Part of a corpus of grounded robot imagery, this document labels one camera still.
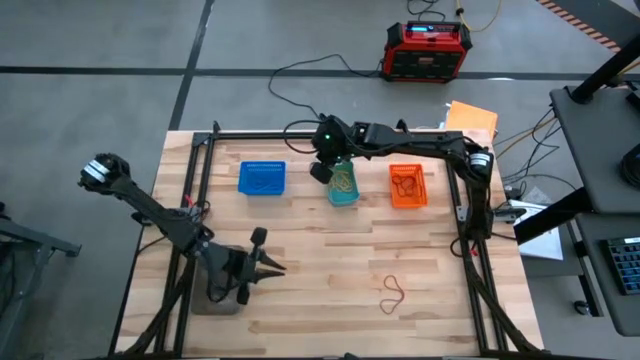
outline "floor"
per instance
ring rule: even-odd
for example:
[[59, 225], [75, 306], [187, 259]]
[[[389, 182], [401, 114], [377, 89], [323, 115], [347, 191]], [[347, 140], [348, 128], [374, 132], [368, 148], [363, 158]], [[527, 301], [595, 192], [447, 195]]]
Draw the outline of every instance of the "floor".
[[[632, 1], [616, 2], [638, 14]], [[211, 3], [206, 33], [198, 33], [201, 51], [194, 52]], [[453, 3], [433, 9], [453, 19]], [[489, 3], [466, 1], [468, 21], [486, 23], [495, 9]], [[167, 129], [209, 129], [214, 120], [224, 129], [281, 129], [308, 118], [307, 110], [269, 94], [270, 70], [332, 53], [354, 69], [374, 70], [385, 29], [412, 18], [404, 1], [392, 0], [0, 2], [0, 199], [14, 220], [83, 245], [76, 259], [51, 259], [21, 356], [78, 359], [109, 348], [140, 229], [125, 204], [76, 186], [96, 152], [127, 159], [134, 179], [150, 190]], [[498, 20], [473, 42], [460, 79], [446, 86], [348, 77], [334, 59], [306, 68], [336, 71], [279, 78], [274, 88], [348, 122], [403, 118], [412, 127], [437, 126], [447, 103], [463, 101], [500, 115], [499, 140], [533, 126], [548, 109], [550, 90], [577, 84], [613, 55], [533, 0], [504, 1]], [[100, 69], [86, 75], [36, 67]], [[192, 76], [194, 69], [213, 76]], [[562, 134], [551, 141], [561, 149], [536, 173], [578, 185], [575, 168], [564, 165], [571, 156]], [[532, 148], [525, 141], [500, 158], [502, 173], [517, 171]], [[570, 191], [552, 179], [526, 181], [554, 200]], [[610, 319], [573, 312], [570, 303], [582, 297], [577, 279], [531, 279], [530, 289], [554, 353], [631, 359], [640, 351]]]

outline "blue plastic basket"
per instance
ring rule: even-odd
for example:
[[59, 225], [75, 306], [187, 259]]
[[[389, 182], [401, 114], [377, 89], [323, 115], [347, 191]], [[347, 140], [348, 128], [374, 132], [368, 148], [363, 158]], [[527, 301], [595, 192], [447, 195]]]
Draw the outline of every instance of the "blue plastic basket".
[[358, 184], [356, 183], [356, 176], [353, 171], [353, 163], [344, 162], [334, 166], [333, 176], [335, 177], [339, 171], [347, 173], [348, 181], [351, 183], [351, 186], [349, 191], [344, 191], [344, 189], [335, 186], [335, 179], [332, 178], [331, 182], [327, 186], [329, 202], [336, 207], [348, 206], [360, 199], [360, 192], [358, 192]]
[[238, 191], [247, 195], [282, 195], [286, 169], [284, 161], [243, 161]]

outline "white paper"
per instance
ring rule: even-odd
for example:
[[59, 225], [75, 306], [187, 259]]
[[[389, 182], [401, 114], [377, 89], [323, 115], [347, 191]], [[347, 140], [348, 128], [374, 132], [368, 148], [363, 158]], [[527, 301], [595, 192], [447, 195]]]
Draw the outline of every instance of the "white paper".
[[[546, 206], [516, 200], [510, 200], [509, 203], [514, 208], [522, 208], [527, 211], [515, 221], [516, 225], [546, 208]], [[527, 241], [520, 245], [519, 248], [520, 254], [524, 256], [535, 256], [560, 261], [564, 259], [558, 228], [549, 230], [537, 238]]]

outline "orange plastic basket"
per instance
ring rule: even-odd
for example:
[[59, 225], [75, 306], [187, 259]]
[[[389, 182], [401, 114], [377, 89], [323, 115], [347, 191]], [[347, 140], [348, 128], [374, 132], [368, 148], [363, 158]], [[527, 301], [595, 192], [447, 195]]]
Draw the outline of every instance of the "orange plastic basket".
[[419, 208], [427, 205], [427, 188], [420, 164], [389, 165], [391, 204], [394, 208]]

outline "rubber band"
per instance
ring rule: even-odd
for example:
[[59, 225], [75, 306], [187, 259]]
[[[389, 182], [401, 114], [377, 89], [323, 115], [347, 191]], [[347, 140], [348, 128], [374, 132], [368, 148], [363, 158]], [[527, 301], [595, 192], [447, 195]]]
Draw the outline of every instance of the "rubber band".
[[391, 181], [396, 187], [398, 196], [400, 197], [414, 197], [420, 196], [420, 187], [414, 176], [400, 176], [394, 175]]
[[[395, 288], [387, 284], [387, 280], [389, 279], [393, 279], [393, 282], [395, 282], [395, 285], [396, 285]], [[380, 301], [380, 310], [382, 310], [382, 312], [385, 313], [386, 315], [391, 315], [393, 314], [394, 311], [396, 311], [396, 308], [398, 307], [398, 305], [400, 305], [400, 303], [404, 301], [404, 290], [402, 290], [402, 288], [400, 287], [400, 284], [398, 284], [398, 279], [396, 279], [394, 275], [387, 275], [384, 278], [384, 281], [382, 282], [382, 284], [388, 290], [400, 293], [400, 299], [383, 299]], [[384, 304], [386, 303], [393, 303], [393, 306], [391, 307], [390, 311], [385, 310]]]
[[348, 193], [353, 191], [353, 182], [351, 182], [351, 174], [348, 171], [338, 170], [334, 172], [330, 184], [342, 192]]

